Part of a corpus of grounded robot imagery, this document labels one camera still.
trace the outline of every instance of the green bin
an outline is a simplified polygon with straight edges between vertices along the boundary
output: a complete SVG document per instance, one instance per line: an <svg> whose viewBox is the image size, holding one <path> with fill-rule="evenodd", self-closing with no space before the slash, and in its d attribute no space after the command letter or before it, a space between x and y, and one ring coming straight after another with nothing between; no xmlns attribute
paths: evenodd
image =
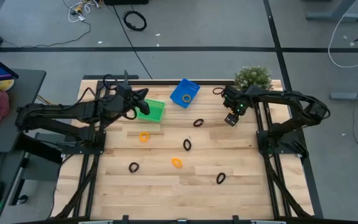
<svg viewBox="0 0 358 224"><path fill-rule="evenodd" d="M164 113L165 103L157 100L145 99L149 104L150 114L145 115L140 112L139 108L136 108L137 118L144 119L147 121L160 122Z"/></svg>

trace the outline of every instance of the wooden table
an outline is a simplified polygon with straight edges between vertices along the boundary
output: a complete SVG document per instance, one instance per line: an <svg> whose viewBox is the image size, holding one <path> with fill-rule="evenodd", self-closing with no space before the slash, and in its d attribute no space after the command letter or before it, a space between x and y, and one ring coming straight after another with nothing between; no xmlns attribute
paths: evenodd
<svg viewBox="0 0 358 224"><path fill-rule="evenodd" d="M96 83L97 80L83 80L79 96L86 87L95 89ZM222 105L219 95L212 94L217 86L201 86L187 109L169 98L175 85L132 87L135 90L147 87L147 98L165 102L163 120L150 123L121 118L106 128L106 150L99 162L92 220L120 220L123 215L129 215L131 220L227 220L233 215L239 215L240 219L273 218L252 109L248 109L235 127L230 127L224 122L229 110ZM282 90L280 80L273 81L273 88ZM85 100L92 99L91 94L85 96ZM270 110L273 122L289 119L284 105L270 104ZM199 118L205 120L204 124L193 127ZM262 119L266 128L266 119L264 116ZM84 125L77 121L73 124ZM150 140L140 142L139 133L144 131L149 132ZM183 148L186 138L192 143L190 151ZM181 159L183 168L173 166L173 157ZM294 154L280 157L289 191L313 214L300 159ZM52 215L61 211L75 192L82 158L73 156L63 165ZM140 165L135 173L129 172L131 162ZM220 172L227 177L218 185L216 177ZM284 215L277 188L276 192L280 214ZM86 200L82 202L80 214L85 210Z"/></svg>

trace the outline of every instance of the green plant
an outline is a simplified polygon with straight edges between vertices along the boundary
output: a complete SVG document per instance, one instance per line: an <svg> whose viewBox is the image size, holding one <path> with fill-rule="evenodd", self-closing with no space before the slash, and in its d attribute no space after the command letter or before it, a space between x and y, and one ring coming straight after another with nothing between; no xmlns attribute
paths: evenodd
<svg viewBox="0 0 358 224"><path fill-rule="evenodd" d="M257 85L264 90L270 90L272 89L271 74L267 67L243 66L239 73L235 73L234 83L239 89Z"/></svg>

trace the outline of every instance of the orange rubber band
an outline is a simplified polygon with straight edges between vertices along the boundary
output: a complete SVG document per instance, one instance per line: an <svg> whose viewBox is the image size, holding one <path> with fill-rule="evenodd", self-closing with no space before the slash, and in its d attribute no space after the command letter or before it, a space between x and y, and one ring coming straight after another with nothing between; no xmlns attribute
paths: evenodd
<svg viewBox="0 0 358 224"><path fill-rule="evenodd" d="M181 160L178 158L172 158L172 164L176 167L176 168L182 168L183 164L181 163Z"/></svg>
<svg viewBox="0 0 358 224"><path fill-rule="evenodd" d="M150 136L148 133L140 133L139 134L139 140L141 142L147 142L150 139Z"/></svg>
<svg viewBox="0 0 358 224"><path fill-rule="evenodd" d="M183 102L185 102L185 103L188 103L191 100L191 96L189 94L185 94L182 96L181 100L183 100Z"/></svg>

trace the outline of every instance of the blue bin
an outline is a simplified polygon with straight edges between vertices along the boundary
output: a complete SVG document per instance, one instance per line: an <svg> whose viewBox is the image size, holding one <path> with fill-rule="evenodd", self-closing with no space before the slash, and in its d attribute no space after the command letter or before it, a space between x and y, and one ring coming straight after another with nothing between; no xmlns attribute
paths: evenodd
<svg viewBox="0 0 358 224"><path fill-rule="evenodd" d="M197 95L198 90L200 89L200 86L187 80L186 78L182 79L177 88L173 91L171 94L171 99L176 104L179 104L180 106L187 108L190 103L193 101L194 97ZM183 101L183 96L189 95L191 97L189 102Z"/></svg>

